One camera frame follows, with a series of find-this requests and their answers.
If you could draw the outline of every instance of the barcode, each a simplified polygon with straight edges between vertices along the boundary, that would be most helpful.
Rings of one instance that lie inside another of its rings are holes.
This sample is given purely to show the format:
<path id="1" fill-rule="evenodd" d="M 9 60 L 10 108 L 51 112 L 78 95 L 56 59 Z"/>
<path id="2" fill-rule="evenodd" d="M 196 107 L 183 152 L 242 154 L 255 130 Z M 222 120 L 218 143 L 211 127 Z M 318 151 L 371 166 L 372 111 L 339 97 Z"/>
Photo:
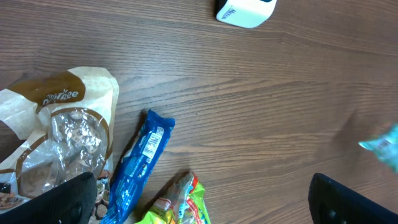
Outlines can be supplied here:
<path id="1" fill-rule="evenodd" d="M 150 134 L 150 137 L 145 145 L 144 152 L 142 154 L 150 159 L 154 158 L 155 152 L 159 146 L 162 136 L 156 133 Z"/>

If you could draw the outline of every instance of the light blue plastic package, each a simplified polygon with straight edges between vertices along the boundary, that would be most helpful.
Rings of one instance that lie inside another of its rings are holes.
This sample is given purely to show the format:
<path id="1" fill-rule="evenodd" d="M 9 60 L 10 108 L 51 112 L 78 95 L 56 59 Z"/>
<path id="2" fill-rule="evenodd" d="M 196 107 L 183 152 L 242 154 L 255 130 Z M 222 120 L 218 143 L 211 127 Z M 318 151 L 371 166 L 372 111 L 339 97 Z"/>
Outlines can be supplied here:
<path id="1" fill-rule="evenodd" d="M 132 148 L 122 158 L 111 186 L 109 208 L 101 224 L 122 224 L 136 206 L 157 160 L 174 128 L 174 119 L 161 118 L 152 110 Z"/>
<path id="2" fill-rule="evenodd" d="M 398 172 L 398 124 L 377 139 L 361 141 L 359 145 L 375 153 L 377 158 Z"/>

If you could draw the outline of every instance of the white container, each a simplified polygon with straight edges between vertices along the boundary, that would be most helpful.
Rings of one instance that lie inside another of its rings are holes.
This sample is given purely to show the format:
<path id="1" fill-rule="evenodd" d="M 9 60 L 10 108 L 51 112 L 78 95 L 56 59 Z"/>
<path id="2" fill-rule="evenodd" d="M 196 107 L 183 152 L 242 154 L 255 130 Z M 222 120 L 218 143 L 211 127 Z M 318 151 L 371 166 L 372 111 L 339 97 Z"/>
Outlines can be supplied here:
<path id="1" fill-rule="evenodd" d="M 274 11 L 276 0 L 219 0 L 217 19 L 243 28 L 255 28 Z"/>

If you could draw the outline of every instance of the plastic packaging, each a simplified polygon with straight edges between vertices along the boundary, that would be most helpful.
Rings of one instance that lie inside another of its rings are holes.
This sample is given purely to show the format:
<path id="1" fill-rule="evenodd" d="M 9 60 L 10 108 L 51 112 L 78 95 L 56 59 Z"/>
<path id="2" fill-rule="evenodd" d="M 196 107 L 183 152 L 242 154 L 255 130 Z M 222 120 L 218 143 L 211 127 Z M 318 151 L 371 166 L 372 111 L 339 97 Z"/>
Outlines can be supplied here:
<path id="1" fill-rule="evenodd" d="M 359 145 L 375 153 L 377 158 L 398 172 L 398 124 L 377 139 L 361 141 Z"/>
<path id="2" fill-rule="evenodd" d="M 0 120 L 26 139 L 0 163 L 0 213 L 86 171 L 98 179 L 98 192 L 109 190 L 118 94 L 116 79 L 95 67 L 0 91 Z"/>
<path id="3" fill-rule="evenodd" d="M 157 160 L 174 128 L 174 119 L 161 118 L 152 110 L 126 155 L 111 187 L 109 208 L 101 224 L 122 224 L 136 206 Z"/>
<path id="4" fill-rule="evenodd" d="M 137 224 L 211 224 L 204 194 L 205 188 L 191 172 L 157 199 Z"/>

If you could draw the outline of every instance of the candy wrapper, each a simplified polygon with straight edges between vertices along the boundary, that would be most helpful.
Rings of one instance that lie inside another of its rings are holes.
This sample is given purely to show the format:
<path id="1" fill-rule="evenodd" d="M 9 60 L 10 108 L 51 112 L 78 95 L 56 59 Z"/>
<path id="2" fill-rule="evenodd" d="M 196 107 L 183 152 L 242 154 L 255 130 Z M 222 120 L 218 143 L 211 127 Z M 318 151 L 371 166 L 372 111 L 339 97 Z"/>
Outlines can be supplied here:
<path id="1" fill-rule="evenodd" d="M 122 158 L 111 187 L 109 209 L 101 224 L 122 224 L 136 206 L 157 160 L 174 128 L 174 119 L 161 118 L 152 110 L 138 137 Z"/>
<path id="2" fill-rule="evenodd" d="M 0 120 L 26 141 L 0 163 L 0 213 L 87 171 L 106 205 L 118 95 L 116 79 L 95 67 L 1 90 Z"/>
<path id="3" fill-rule="evenodd" d="M 137 224 L 211 224 L 204 194 L 196 175 L 189 173 L 157 199 Z"/>
<path id="4" fill-rule="evenodd" d="M 377 139 L 359 142 L 359 145 L 375 153 L 377 158 L 398 172 L 398 124 Z"/>

